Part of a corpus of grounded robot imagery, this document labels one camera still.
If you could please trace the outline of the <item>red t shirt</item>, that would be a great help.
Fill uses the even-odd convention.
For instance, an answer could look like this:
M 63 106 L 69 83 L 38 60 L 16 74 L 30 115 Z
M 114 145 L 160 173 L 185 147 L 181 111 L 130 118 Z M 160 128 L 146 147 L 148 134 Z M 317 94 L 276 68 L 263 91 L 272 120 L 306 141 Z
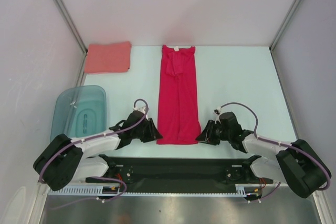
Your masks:
M 198 117 L 196 47 L 162 46 L 157 128 L 158 145 L 193 145 L 201 133 Z

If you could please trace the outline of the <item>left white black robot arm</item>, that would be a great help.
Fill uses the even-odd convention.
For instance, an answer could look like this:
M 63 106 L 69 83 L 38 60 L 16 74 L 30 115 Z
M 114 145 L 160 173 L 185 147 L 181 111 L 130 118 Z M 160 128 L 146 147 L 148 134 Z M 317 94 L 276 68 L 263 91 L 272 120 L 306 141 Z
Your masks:
M 142 111 L 133 111 L 127 119 L 97 135 L 69 138 L 57 135 L 33 163 L 39 181 L 53 191 L 72 181 L 100 177 L 105 182 L 115 178 L 116 169 L 104 153 L 118 150 L 139 139 L 143 143 L 162 139 L 152 118 Z

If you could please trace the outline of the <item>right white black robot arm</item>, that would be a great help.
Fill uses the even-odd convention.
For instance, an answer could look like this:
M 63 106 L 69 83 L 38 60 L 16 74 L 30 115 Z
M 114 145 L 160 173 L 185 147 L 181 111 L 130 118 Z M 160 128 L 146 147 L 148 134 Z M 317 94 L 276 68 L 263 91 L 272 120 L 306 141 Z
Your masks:
M 243 129 L 233 112 L 209 120 L 196 140 L 210 145 L 227 141 L 233 149 L 251 154 L 242 169 L 243 179 L 249 183 L 272 179 L 287 184 L 301 198 L 330 185 L 329 169 L 306 141 L 298 139 L 288 144 L 262 138 Z

